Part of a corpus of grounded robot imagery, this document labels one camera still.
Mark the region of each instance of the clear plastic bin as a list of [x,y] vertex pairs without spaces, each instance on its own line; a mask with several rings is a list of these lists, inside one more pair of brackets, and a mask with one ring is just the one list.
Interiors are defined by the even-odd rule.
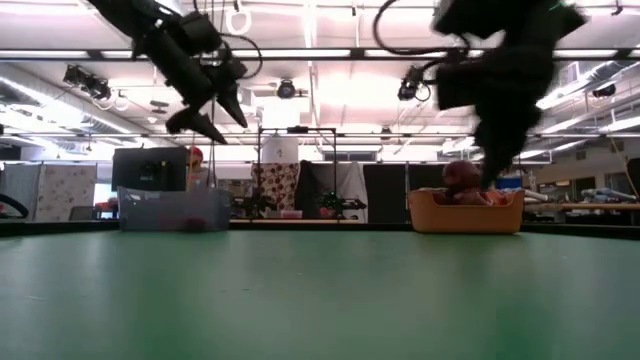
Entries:
[[123,231],[222,231],[229,228],[232,194],[220,189],[153,192],[118,188]]

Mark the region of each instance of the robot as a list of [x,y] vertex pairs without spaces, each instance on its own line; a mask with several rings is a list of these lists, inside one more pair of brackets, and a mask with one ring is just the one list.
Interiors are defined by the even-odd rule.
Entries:
[[[132,40],[132,60],[146,55],[182,96],[185,108],[167,121],[171,134],[193,130],[226,144],[222,134],[200,109],[216,102],[242,127],[247,120],[238,103],[237,80],[247,68],[235,59],[206,14],[182,16],[153,0],[89,0],[100,14]],[[220,64],[202,64],[197,55],[218,52]]]
[[[226,143],[200,108],[213,97],[241,126],[247,121],[237,100],[236,81],[247,68],[206,16],[181,16],[153,0],[89,0],[100,14],[133,41],[133,59],[146,55],[183,98],[186,107],[167,122],[167,131],[191,129]],[[553,80],[553,50],[558,41],[586,23],[574,7],[558,0],[443,0],[435,31],[461,38],[460,48],[396,50],[378,35],[382,14],[398,0],[387,0],[374,20],[374,37],[383,49],[399,55],[446,52],[442,59],[411,72],[416,83],[437,85],[441,110],[473,105],[480,122],[476,145],[485,153],[481,186],[488,188],[508,168],[526,143],[527,131],[542,116],[536,102]],[[504,31],[502,43],[480,57],[470,57],[470,35],[487,39]],[[218,51],[220,65],[202,64],[195,56]],[[424,73],[436,67],[435,79]]]

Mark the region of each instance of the cable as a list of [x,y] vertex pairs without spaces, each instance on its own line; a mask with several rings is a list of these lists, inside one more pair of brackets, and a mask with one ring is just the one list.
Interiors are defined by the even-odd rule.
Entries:
[[[393,5],[397,1],[398,0],[387,0],[384,4],[382,4],[380,9],[378,10],[378,13],[376,14],[376,17],[373,19],[373,38],[378,44],[378,46],[380,46],[383,50],[394,55],[425,55],[425,54],[437,53],[437,52],[446,52],[447,54],[449,54],[451,53],[452,50],[459,50],[459,48],[451,48],[451,47],[436,47],[436,48],[423,48],[423,49],[394,49],[388,46],[387,44],[385,44],[385,42],[380,37],[380,30],[379,30],[380,20],[382,19],[382,14],[384,14],[384,12],[387,11],[389,7],[391,7],[391,5]],[[461,49],[464,54],[464,57],[466,57],[469,54],[469,50],[471,49],[471,47],[469,46],[469,41],[462,35],[456,35],[456,36],[462,38],[465,45],[467,45],[467,47]]]
[[425,85],[425,84],[423,84],[423,85],[424,85],[424,86],[423,86],[423,88],[424,88],[424,89],[427,89],[427,96],[426,96],[424,99],[421,99],[421,98],[419,98],[419,97],[418,97],[417,92],[416,92],[416,96],[414,96],[414,98],[415,98],[416,100],[420,101],[420,102],[429,101],[429,99],[431,99],[431,95],[433,94],[433,93],[431,92],[431,87],[430,87],[429,85]]
[[[444,63],[447,63],[447,64],[460,63],[462,60],[467,58],[467,56],[469,55],[469,51],[471,50],[471,42],[469,41],[469,39],[467,39],[464,36],[460,36],[460,39],[464,42],[464,48],[462,48],[462,51],[456,52],[457,50],[459,50],[459,48],[448,49],[447,56],[443,57],[442,59],[433,60],[424,64],[421,68],[422,73],[423,74],[426,73],[427,70],[431,69],[436,65],[444,64]],[[422,80],[422,84],[425,86],[436,85],[437,82],[435,79],[434,80],[424,79]]]
[[8,216],[0,214],[0,218],[4,219],[25,219],[29,216],[29,210],[22,205],[18,200],[10,197],[9,195],[0,194],[0,203],[7,204],[20,213],[20,216]]
[[227,34],[227,33],[220,33],[221,36],[223,37],[230,37],[230,38],[234,38],[234,39],[240,39],[240,40],[244,40],[246,42],[248,42],[249,44],[251,44],[251,46],[253,46],[254,49],[256,49],[256,51],[258,52],[258,68],[252,72],[250,75],[245,75],[243,76],[241,79],[251,79],[256,77],[256,75],[258,75],[258,73],[260,72],[260,70],[262,70],[262,65],[263,65],[263,60],[262,60],[262,51],[260,50],[260,47],[258,46],[258,44],[256,44],[255,41],[249,39],[248,37],[244,36],[244,35],[233,35],[233,34]]

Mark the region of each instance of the fluorescent light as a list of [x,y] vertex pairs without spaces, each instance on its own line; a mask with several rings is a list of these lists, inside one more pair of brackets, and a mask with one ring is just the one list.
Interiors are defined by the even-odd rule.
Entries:
[[26,131],[26,132],[62,132],[70,133],[52,123],[37,120],[36,118],[23,115],[19,112],[9,110],[0,114],[0,123],[3,125]]
[[577,91],[579,91],[580,89],[584,88],[589,84],[589,81],[587,80],[587,78],[590,74],[591,73],[587,73],[585,76],[582,76],[582,78],[577,81],[574,81],[561,88],[554,89],[547,96],[538,100],[538,102],[536,103],[536,106],[541,110],[547,110],[571,99],[570,95],[575,94]]
[[72,138],[78,137],[77,134],[74,133],[31,133],[31,132],[16,132],[16,131],[5,131],[5,137],[21,137],[21,136],[38,136],[38,137],[62,137],[62,138]]
[[597,49],[597,50],[555,50],[553,55],[556,57],[601,57],[607,59],[617,53],[615,49]]
[[581,120],[579,120],[579,119],[566,120],[566,121],[563,121],[561,123],[557,123],[557,124],[555,124],[553,126],[550,126],[550,127],[546,128],[546,129],[542,130],[542,133],[543,134],[551,134],[551,133],[554,133],[554,132],[566,130],[566,129],[572,127],[573,125],[575,125],[575,124],[577,124],[579,122],[581,122]]
[[567,149],[571,149],[572,147],[578,146],[580,144],[583,144],[584,142],[585,140],[570,142],[568,144],[560,145],[557,148],[553,149],[552,151],[564,151]]
[[442,145],[442,153],[447,154],[447,153],[452,153],[456,151],[472,149],[474,148],[473,146],[474,142],[475,142],[475,138],[473,136],[467,136],[462,140],[446,141]]
[[599,132],[612,132],[612,131],[619,131],[619,130],[632,128],[632,127],[635,127],[635,126],[640,126],[640,116],[639,117],[634,117],[634,118],[631,118],[631,119],[616,121],[616,122],[611,123],[611,124],[609,124],[607,126],[603,126],[603,127],[599,128],[598,131]]
[[[387,57],[387,56],[406,56],[406,55],[396,55],[396,54],[392,54],[386,50],[366,50],[365,54],[367,56],[371,56],[371,57]],[[431,54],[426,54],[426,55],[415,55],[416,57],[424,57],[424,56],[429,56],[429,57],[433,57],[433,58],[442,58],[445,57],[447,55],[446,52],[437,52],[437,53],[431,53]]]
[[544,153],[545,150],[528,150],[528,151],[523,151],[520,153],[520,155],[518,156],[519,159],[529,159],[538,155],[541,155],[542,153]]
[[127,50],[103,51],[102,56],[107,59],[129,59],[133,52]]
[[97,14],[98,11],[78,5],[2,4],[0,5],[0,13],[33,16],[77,16]]
[[43,147],[47,150],[60,150],[60,148],[58,147],[58,145],[52,143],[51,141],[48,140],[44,140],[44,139],[38,139],[38,138],[20,138],[20,137],[15,137],[15,136],[0,136],[0,138],[3,139],[11,139],[11,140],[15,140],[15,141],[19,141],[21,143],[25,143],[28,145],[34,145],[34,146],[40,146]]
[[[44,106],[44,110],[46,112],[48,112],[49,114],[52,114],[51,117],[54,122],[61,124],[61,125],[66,125],[68,123],[71,123],[71,125],[75,125],[76,123],[79,123],[79,121],[74,122],[65,122],[65,119],[69,119],[69,118],[73,118],[73,117],[78,117],[78,118],[84,118],[84,112],[76,109],[75,107],[65,103],[64,101],[60,101],[58,99],[54,99],[51,96],[48,95],[44,95],[38,91],[35,91],[31,88],[28,88],[26,86],[22,86],[18,83],[15,83],[11,80],[5,79],[0,77],[0,82],[4,82],[5,84],[11,86],[12,88],[26,94],[27,96],[30,96],[32,98],[34,98],[36,101],[38,101],[39,103],[41,103]],[[105,119],[93,116],[93,119],[101,122],[107,126],[110,126],[111,128],[118,130],[122,133],[125,134],[129,134],[131,133],[131,131],[123,128],[122,126],[118,126],[114,123],[112,123],[111,121],[107,121]]]
[[60,59],[87,59],[89,54],[79,50],[2,50],[0,58],[60,58]]
[[[541,155],[541,154],[542,154],[542,153],[544,153],[544,152],[545,152],[545,150],[529,150],[529,151],[524,151],[524,152],[520,153],[520,156],[516,156],[516,157],[514,157],[513,159],[514,159],[514,160],[528,159],[528,158],[532,158],[532,157],[535,157],[535,156]],[[471,158],[471,161],[480,161],[480,160],[482,160],[482,159],[484,159],[484,154],[477,154],[477,155],[474,155],[474,156]],[[536,163],[536,162],[533,162],[533,161],[529,162],[529,164],[531,164],[531,165],[535,165],[534,163]]]
[[[258,57],[256,50],[233,50],[237,57]],[[296,49],[296,50],[261,50],[262,57],[348,57],[348,49]]]

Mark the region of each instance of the green table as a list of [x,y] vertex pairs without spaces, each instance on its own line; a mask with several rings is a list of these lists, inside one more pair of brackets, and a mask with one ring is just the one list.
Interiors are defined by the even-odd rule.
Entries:
[[0,359],[640,359],[640,243],[521,234],[0,241]]

